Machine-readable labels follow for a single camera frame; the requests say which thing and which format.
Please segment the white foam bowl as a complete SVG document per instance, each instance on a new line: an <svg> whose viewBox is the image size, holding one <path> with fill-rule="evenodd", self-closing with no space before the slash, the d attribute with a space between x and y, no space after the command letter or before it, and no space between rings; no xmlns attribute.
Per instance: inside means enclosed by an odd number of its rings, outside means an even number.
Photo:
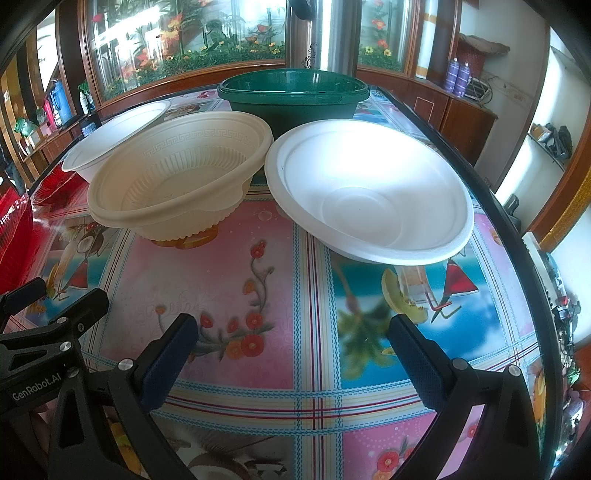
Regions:
<svg viewBox="0 0 591 480"><path fill-rule="evenodd" d="M298 126L273 142L264 169L283 212L354 260L430 265L458 254L473 233L473 202L450 163L383 125Z"/></svg>
<svg viewBox="0 0 591 480"><path fill-rule="evenodd" d="M143 130L161 123L170 106L169 100L158 100L116 115L78 142L66 154L61 170L75 172L90 183L116 148Z"/></svg>

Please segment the cream plastic bowl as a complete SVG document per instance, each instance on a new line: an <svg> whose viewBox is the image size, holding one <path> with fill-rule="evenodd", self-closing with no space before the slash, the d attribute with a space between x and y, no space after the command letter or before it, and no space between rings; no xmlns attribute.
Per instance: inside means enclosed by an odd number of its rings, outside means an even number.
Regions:
<svg viewBox="0 0 591 480"><path fill-rule="evenodd" d="M152 241L172 241L221 222L249 192L273 143L270 125L235 111L189 114L130 139L87 190L92 218Z"/></svg>

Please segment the green plastic bowl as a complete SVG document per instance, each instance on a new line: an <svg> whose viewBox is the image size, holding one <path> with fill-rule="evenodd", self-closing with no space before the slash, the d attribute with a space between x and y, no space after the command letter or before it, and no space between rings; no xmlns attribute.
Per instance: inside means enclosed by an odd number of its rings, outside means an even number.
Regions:
<svg viewBox="0 0 591 480"><path fill-rule="evenodd" d="M266 121L274 137L304 123L351 119L370 97L369 86L351 76L315 69L264 69L223 80L219 98L233 111Z"/></svg>

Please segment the red glass plate gold rim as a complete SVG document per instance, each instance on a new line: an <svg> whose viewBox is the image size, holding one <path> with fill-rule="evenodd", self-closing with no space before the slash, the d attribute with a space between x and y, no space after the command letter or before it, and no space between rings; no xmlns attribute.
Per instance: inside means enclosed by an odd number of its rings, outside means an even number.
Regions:
<svg viewBox="0 0 591 480"><path fill-rule="evenodd" d="M57 165L32 194L32 203L36 206L62 205L72 200L87 185L87 181L78 173L65 172L61 165Z"/></svg>

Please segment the floral plastic tablecloth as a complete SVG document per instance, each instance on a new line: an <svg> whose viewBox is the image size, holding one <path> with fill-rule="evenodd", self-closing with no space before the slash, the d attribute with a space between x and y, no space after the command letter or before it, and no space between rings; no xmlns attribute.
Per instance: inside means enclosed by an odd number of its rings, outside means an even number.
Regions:
<svg viewBox="0 0 591 480"><path fill-rule="evenodd" d="M471 166L392 96L373 93L353 120L407 134L450 163L474 209L472 236L458 254L420 266L342 256L277 205L266 158L228 218L172 241L96 222L88 183L62 205L36 206L28 196L33 224L20 286L41 277L46 295L11 316L4 332L45 326L99 288L108 311L78 342L87 372L110 372L128 369L179 314L190 314L197 344L150 416L192 479L395 479L436 418L388 339L391 319L404 314L451 359L522 370L538 479L547 478L549 313L526 245ZM1 419L3 478L50 479L57 407L53 399ZM472 408L438 479L458 470L483 410ZM102 411L127 467L151 479L115 408L108 402Z"/></svg>

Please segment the white spray bottle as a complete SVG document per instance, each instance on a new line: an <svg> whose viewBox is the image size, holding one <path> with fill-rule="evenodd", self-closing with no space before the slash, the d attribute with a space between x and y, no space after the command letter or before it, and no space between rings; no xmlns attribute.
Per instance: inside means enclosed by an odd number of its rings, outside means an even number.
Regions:
<svg viewBox="0 0 591 480"><path fill-rule="evenodd" d="M78 85L80 103L84 104L88 113L95 111L95 104L90 93L88 82L84 80Z"/></svg>

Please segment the blue water jug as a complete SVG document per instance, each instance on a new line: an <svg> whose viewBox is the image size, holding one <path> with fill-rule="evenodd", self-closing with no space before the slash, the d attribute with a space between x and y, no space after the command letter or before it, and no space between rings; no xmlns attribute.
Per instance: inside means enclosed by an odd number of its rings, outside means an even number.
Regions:
<svg viewBox="0 0 591 480"><path fill-rule="evenodd" d="M73 113L66 96L63 83L58 79L50 81L51 89L49 90L49 97L55 113L59 116L61 125L66 125L72 118Z"/></svg>

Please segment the wooden cabinet with glass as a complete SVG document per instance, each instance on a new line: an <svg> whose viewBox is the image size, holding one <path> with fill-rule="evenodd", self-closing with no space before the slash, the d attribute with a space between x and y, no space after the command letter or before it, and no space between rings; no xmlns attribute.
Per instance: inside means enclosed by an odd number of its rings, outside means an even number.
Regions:
<svg viewBox="0 0 591 480"><path fill-rule="evenodd" d="M63 83L73 117L88 82L104 116L151 97L286 67L288 1L5 1L27 24L1 70L5 122L34 118ZM354 77L390 91L476 162L495 115L443 89L457 50L457 1L362 1Z"/></svg>

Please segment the purple spray can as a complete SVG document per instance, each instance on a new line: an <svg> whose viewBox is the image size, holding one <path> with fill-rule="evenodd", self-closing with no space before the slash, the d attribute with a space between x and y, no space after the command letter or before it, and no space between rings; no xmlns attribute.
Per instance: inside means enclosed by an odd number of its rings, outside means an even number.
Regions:
<svg viewBox="0 0 591 480"><path fill-rule="evenodd" d="M457 78L460 71L460 63L457 58L453 58L447 68L446 77L444 81L444 90L453 93L455 90Z"/></svg>
<svg viewBox="0 0 591 480"><path fill-rule="evenodd" d="M454 94L463 98L466 94L468 84L471 80L471 70L468 63L464 63L459 67L456 84L454 88Z"/></svg>

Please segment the steel thermos jug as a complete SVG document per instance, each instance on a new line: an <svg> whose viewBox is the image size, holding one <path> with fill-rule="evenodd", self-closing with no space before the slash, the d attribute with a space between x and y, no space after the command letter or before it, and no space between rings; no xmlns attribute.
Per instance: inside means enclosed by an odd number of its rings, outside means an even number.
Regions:
<svg viewBox="0 0 591 480"><path fill-rule="evenodd" d="M286 12L286 67L354 77L358 65L361 0L290 0Z"/></svg>

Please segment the white wall shelf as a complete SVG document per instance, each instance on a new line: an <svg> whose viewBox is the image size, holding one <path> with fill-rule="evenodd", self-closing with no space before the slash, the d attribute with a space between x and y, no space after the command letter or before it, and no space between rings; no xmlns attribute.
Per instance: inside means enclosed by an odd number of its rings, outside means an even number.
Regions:
<svg viewBox="0 0 591 480"><path fill-rule="evenodd" d="M582 136L590 107L590 83L555 31L543 88L526 137L497 199L525 230L541 212Z"/></svg>

